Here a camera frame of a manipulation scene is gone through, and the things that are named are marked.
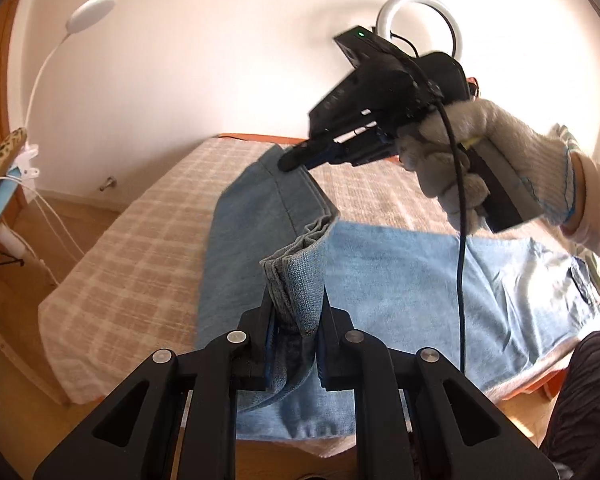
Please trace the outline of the white gloved right hand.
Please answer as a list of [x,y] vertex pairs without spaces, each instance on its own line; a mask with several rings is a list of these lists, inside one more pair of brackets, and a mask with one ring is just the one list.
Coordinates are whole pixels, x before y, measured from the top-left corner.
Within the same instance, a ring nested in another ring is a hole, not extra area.
[[536,218],[560,226],[574,211],[576,191],[566,128],[539,134],[488,100],[457,102],[416,126],[398,130],[403,167],[416,174],[460,228],[460,192],[467,229],[501,233]]

